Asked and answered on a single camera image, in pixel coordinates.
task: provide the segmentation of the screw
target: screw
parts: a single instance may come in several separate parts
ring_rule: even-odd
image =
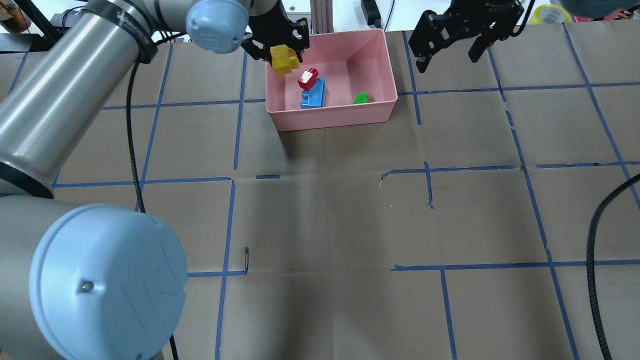
[[[91,281],[86,281],[84,284],[82,284],[80,289],[85,293],[88,293],[89,291],[93,290],[93,283]]]

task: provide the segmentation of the green block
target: green block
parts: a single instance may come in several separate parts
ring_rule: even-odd
[[[356,98],[353,99],[354,104],[364,104],[367,101],[369,101],[369,94],[365,92],[359,93]]]

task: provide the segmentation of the light blue round cap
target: light blue round cap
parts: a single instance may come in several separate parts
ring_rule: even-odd
[[[249,13],[235,0],[202,0],[187,13],[187,33],[202,49],[228,54],[242,43]]]
[[[187,266],[150,215],[89,205],[59,218],[33,256],[29,297],[49,344],[69,360],[148,360],[178,324]]]

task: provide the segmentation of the table surface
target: table surface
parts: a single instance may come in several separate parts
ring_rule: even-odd
[[[476,64],[464,40],[425,74],[409,36],[387,33],[399,98],[382,124],[277,133],[264,65],[241,51],[162,45],[141,67],[145,204],[190,272],[182,360],[600,358],[586,236],[640,172],[640,21],[528,26]],[[0,99],[44,55],[1,55]],[[125,91],[57,199],[135,208]],[[615,359],[640,353],[639,209],[623,193],[598,232]]]

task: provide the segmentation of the black power adapter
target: black power adapter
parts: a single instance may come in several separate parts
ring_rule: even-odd
[[[360,0],[360,7],[362,8],[364,18],[367,20],[367,25],[375,25],[376,28],[381,29],[380,11],[378,10],[376,0]]]

